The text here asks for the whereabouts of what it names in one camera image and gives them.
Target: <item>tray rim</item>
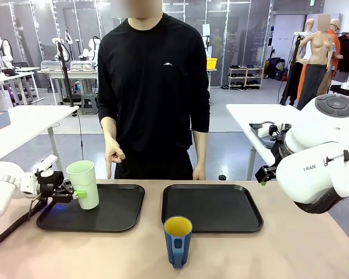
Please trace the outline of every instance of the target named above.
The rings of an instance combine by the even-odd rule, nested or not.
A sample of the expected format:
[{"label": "tray rim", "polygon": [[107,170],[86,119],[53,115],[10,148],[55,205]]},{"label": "tray rim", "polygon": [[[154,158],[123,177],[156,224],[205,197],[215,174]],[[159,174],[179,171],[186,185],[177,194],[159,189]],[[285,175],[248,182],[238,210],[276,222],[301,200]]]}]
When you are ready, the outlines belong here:
[{"label": "tray rim", "polygon": [[141,218],[141,211],[142,211],[142,206],[143,206],[143,202],[144,202],[144,198],[145,198],[145,189],[138,184],[100,184],[97,183],[97,188],[98,187],[111,187],[111,186],[117,186],[119,189],[137,189],[139,192],[141,192],[141,198],[140,201],[138,203],[138,213],[136,216],[136,219],[134,221],[134,224],[124,230],[120,230],[120,231],[81,231],[81,230],[64,230],[64,229],[60,229],[60,228],[43,228],[42,227],[42,222],[44,221],[44,219],[47,217],[47,215],[49,214],[49,212],[52,210],[52,208],[57,204],[56,202],[52,201],[41,213],[40,215],[37,217],[36,219],[36,225],[38,228],[44,230],[44,231],[57,231],[57,232],[63,232],[63,233],[114,233],[114,234],[118,234],[118,233],[125,233],[126,231],[131,230],[132,228],[134,228],[138,221]]},{"label": "tray rim", "polygon": [[250,205],[252,206],[255,216],[259,222],[259,226],[256,229],[249,230],[249,231],[193,231],[193,233],[195,234],[251,234],[251,233],[260,231],[264,225],[263,218],[260,214],[260,211],[258,210],[258,207],[255,201],[252,198],[251,193],[249,192],[248,189],[238,184],[172,184],[166,187],[163,191],[163,199],[162,199],[161,221],[163,224],[167,220],[165,217],[166,215],[165,213],[167,210],[167,207],[165,205],[165,200],[166,200],[166,197],[168,196],[168,192],[171,189],[235,189],[238,191],[243,191],[247,199],[249,200]]}]

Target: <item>yellow bin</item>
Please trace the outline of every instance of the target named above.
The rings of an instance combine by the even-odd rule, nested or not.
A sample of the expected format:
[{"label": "yellow bin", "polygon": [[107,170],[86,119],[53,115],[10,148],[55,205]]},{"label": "yellow bin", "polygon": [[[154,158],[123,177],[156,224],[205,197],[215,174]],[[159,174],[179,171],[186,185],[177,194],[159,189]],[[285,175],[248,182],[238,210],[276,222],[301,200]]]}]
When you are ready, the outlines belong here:
[{"label": "yellow bin", "polygon": [[207,58],[207,70],[216,69],[217,58]]}]

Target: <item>cup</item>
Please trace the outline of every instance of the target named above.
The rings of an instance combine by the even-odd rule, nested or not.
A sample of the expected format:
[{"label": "cup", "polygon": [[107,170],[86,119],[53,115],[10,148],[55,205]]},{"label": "cup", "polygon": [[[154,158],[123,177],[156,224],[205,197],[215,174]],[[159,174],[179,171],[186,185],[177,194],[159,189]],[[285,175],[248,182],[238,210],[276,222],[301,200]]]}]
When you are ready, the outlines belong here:
[{"label": "cup", "polygon": [[66,172],[74,190],[83,193],[77,199],[80,207],[82,209],[95,208],[99,204],[99,197],[93,162],[74,162],[67,167]]},{"label": "cup", "polygon": [[192,230],[190,220],[182,216],[171,217],[164,223],[168,259],[176,269],[181,269],[187,262]]}]

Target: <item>green cup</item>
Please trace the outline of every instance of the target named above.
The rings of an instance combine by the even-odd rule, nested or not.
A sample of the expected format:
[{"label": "green cup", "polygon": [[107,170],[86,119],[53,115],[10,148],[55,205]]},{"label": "green cup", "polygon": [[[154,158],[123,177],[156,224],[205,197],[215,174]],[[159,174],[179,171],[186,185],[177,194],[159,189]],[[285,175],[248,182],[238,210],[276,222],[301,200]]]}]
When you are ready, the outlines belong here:
[{"label": "green cup", "polygon": [[78,161],[69,165],[66,172],[75,191],[82,191],[86,196],[78,198],[82,209],[92,209],[99,204],[97,181],[94,164],[91,161]]}]

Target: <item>black clothing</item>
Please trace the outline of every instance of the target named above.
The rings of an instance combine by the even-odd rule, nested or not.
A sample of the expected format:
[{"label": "black clothing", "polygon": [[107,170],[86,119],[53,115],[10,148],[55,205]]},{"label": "black clothing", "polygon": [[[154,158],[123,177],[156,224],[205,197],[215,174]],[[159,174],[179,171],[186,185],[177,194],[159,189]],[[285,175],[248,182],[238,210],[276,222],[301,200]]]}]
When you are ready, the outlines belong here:
[{"label": "black clothing", "polygon": [[126,159],[116,164],[115,179],[192,180],[193,167],[186,150],[162,154],[156,158],[126,152]]},{"label": "black clothing", "polygon": [[199,32],[163,14],[152,29],[128,20],[107,34],[98,52],[98,116],[116,120],[124,152],[184,152],[191,128],[208,132],[206,53]]},{"label": "black clothing", "polygon": [[290,97],[290,105],[293,106],[295,104],[303,66],[304,65],[300,62],[296,62],[293,68],[291,69],[289,74],[289,80],[287,81],[286,87],[284,88],[283,96],[280,100],[281,105],[286,104],[288,97]]},{"label": "black clothing", "polygon": [[349,73],[349,37],[342,35],[339,37],[340,41],[340,54],[344,56],[344,59],[339,59],[339,65],[337,69]]},{"label": "black clothing", "polygon": [[308,102],[316,97],[318,88],[325,77],[326,72],[326,65],[307,65],[304,85],[302,86],[300,100],[297,104],[298,110],[302,110],[304,106],[308,104]]}]

